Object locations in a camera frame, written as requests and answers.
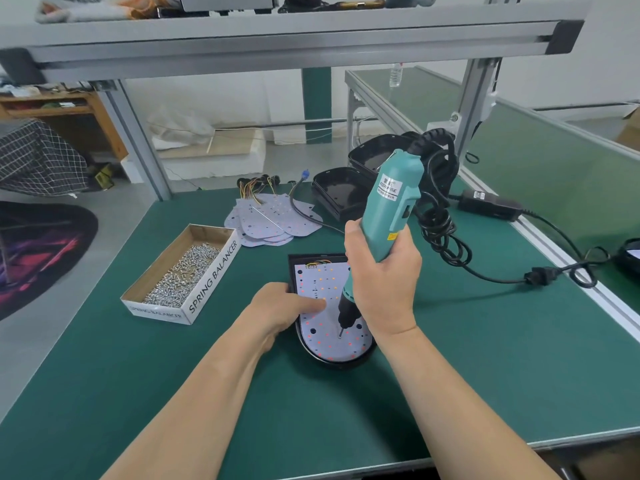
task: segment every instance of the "circuit board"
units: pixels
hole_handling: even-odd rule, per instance
[[[374,343],[363,318],[358,318],[339,338],[338,303],[342,288],[349,277],[349,263],[331,259],[309,261],[293,266],[296,293],[326,300],[326,308],[318,314],[300,315],[300,339],[309,353],[324,362],[357,361]]]

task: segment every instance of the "green table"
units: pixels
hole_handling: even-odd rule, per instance
[[[287,254],[344,250],[326,229],[279,248],[243,248],[194,325],[132,316],[123,291],[188,223],[222,225],[236,197],[201,191],[152,206],[0,424],[3,480],[99,478],[254,292],[287,280]],[[311,199],[308,186],[300,199]],[[454,218],[474,236],[478,270],[518,276],[547,263],[504,222]],[[526,441],[544,448],[640,429],[640,345],[569,279],[544,290],[494,285],[416,243],[421,329]],[[289,329],[258,364],[220,478],[346,476],[427,464],[428,455],[380,351],[330,371]]]
[[[399,88],[389,88],[388,81],[388,70],[346,75],[350,90],[395,132],[424,131],[457,109],[460,84],[442,75],[415,67],[404,70]],[[604,246],[615,253],[626,239],[640,237],[640,153],[505,100],[480,126],[469,151],[480,163],[464,163],[467,183],[521,202],[559,225],[580,248]],[[566,243],[534,224],[547,236],[536,236],[532,225],[516,228],[553,259],[552,242],[561,248]],[[640,280],[613,264],[596,275],[601,285],[590,296],[640,339]]]

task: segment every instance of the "pile of screws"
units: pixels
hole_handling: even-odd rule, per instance
[[[180,308],[189,293],[220,254],[206,242],[192,246],[145,297],[148,305]]]

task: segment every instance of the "plastic water bottle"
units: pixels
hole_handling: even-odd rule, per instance
[[[394,64],[394,66],[391,67],[391,76],[389,77],[390,88],[400,87],[400,83],[402,82],[402,65],[403,63],[400,62],[399,64]]]

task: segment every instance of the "teal electric screwdriver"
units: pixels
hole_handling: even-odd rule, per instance
[[[393,152],[380,167],[360,223],[376,262],[388,256],[398,233],[411,215],[414,204],[420,199],[418,185],[423,173],[424,165],[420,156],[403,150]],[[357,305],[349,274],[338,306],[338,322],[342,327],[340,337],[345,328],[352,327],[360,318]]]

